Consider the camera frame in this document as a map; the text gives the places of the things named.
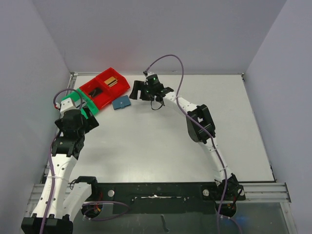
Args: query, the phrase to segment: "red box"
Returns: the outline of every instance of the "red box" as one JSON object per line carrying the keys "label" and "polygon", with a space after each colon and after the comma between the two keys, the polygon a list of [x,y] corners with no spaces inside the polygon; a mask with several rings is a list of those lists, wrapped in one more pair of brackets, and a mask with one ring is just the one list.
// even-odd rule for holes
{"label": "red box", "polygon": [[[109,87],[105,81],[111,77],[114,77],[117,83]],[[111,67],[80,87],[80,90],[93,101],[99,110],[123,95],[128,89],[130,85],[126,78]]]}

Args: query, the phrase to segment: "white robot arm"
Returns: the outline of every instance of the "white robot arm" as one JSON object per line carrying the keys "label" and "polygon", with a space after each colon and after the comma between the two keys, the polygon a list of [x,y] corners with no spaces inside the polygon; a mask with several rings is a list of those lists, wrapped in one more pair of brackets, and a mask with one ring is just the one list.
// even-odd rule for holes
{"label": "white robot arm", "polygon": [[[159,82],[158,76],[156,74],[149,73],[145,74],[145,76],[145,81],[136,80],[134,82],[134,87],[129,97],[131,99],[137,99],[138,91],[141,91],[139,97],[141,100],[155,100],[185,116],[177,105],[175,91],[170,87],[165,88],[163,84]],[[228,181],[230,181],[227,186],[228,196],[238,195],[239,191],[241,191],[243,187],[238,184],[235,175],[227,165],[219,149],[218,153],[220,157],[217,155],[216,149],[218,148],[218,144],[216,143],[215,137],[215,124],[212,120],[208,107],[206,105],[199,106],[190,103],[182,97],[178,97],[178,102],[180,107],[187,113],[187,115],[200,124],[203,128],[205,128],[210,133],[210,136],[213,137],[215,147],[213,147],[210,136],[207,135],[196,124],[190,121],[189,118],[186,118],[189,136],[194,142],[199,144],[210,161],[214,171],[214,179],[217,186],[223,184],[223,186],[220,187],[224,187],[225,177],[227,177]]]}
{"label": "white robot arm", "polygon": [[[179,97],[179,104],[185,110],[186,113],[195,111],[197,109],[197,105],[190,103],[189,101],[185,100],[182,97]],[[183,115],[183,117],[184,117],[184,114],[180,111],[180,109],[177,106],[176,93],[175,92],[169,92],[163,97],[163,105],[174,109],[175,111],[177,111],[179,114]],[[216,137],[214,138],[214,143],[215,143],[216,148],[218,148],[218,144],[216,143]],[[225,166],[225,168],[223,168],[223,166],[222,166],[222,164],[218,158],[218,155],[216,154],[215,149],[213,148],[211,140],[210,139],[207,140],[206,143],[198,142],[198,144],[203,149],[205,155],[207,156],[207,158],[210,162],[210,165],[212,166],[212,169],[214,171],[214,179],[221,183],[222,180],[225,179],[224,169],[227,172],[227,179],[230,178],[232,171],[228,167],[224,157],[220,153],[220,150],[218,150],[219,154],[221,156],[221,159],[223,161],[223,164]]]}
{"label": "white robot arm", "polygon": [[42,232],[42,222],[44,233],[71,233],[73,221],[83,203],[88,199],[98,200],[98,182],[93,176],[77,178],[76,185],[65,199],[68,180],[83,148],[85,134],[98,126],[88,107],[83,109],[88,119],[70,98],[61,102],[62,118],[55,121],[59,134],[51,147],[53,165],[50,165],[50,168],[53,167],[54,175],[50,170],[32,217],[23,219],[21,227],[26,234],[40,233],[40,229]]}

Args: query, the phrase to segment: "blue sponge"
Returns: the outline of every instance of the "blue sponge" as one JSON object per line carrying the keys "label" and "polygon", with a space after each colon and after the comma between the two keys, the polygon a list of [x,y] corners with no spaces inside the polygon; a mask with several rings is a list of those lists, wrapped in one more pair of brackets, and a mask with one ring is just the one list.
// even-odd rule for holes
{"label": "blue sponge", "polygon": [[119,98],[115,99],[112,103],[113,103],[114,110],[123,109],[126,106],[130,106],[131,105],[131,102],[129,100],[128,95],[119,97]]}

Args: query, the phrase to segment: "screw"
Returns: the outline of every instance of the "screw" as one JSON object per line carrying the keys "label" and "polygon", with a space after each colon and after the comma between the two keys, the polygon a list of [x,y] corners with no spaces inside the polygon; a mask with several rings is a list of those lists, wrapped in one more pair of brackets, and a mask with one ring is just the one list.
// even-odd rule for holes
{"label": "screw", "polygon": [[204,189],[203,190],[203,194],[204,194],[204,196],[209,196],[209,190],[208,189]]}
{"label": "screw", "polygon": [[107,195],[108,195],[109,197],[113,197],[114,194],[115,194],[114,190],[110,190],[110,191],[108,191],[108,193],[107,193]]}

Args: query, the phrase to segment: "clear plastic panel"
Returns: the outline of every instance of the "clear plastic panel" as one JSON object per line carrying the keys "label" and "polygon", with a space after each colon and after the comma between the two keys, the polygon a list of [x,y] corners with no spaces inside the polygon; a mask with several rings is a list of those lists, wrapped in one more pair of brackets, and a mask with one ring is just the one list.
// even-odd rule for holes
{"label": "clear plastic panel", "polygon": [[[113,205],[105,205],[98,218],[112,215]],[[239,203],[234,219],[244,234],[288,234],[280,203]],[[238,234],[237,226],[228,219],[220,221],[222,234]],[[82,220],[79,212],[74,221],[74,234],[216,234],[216,215],[126,214],[113,220]]]}

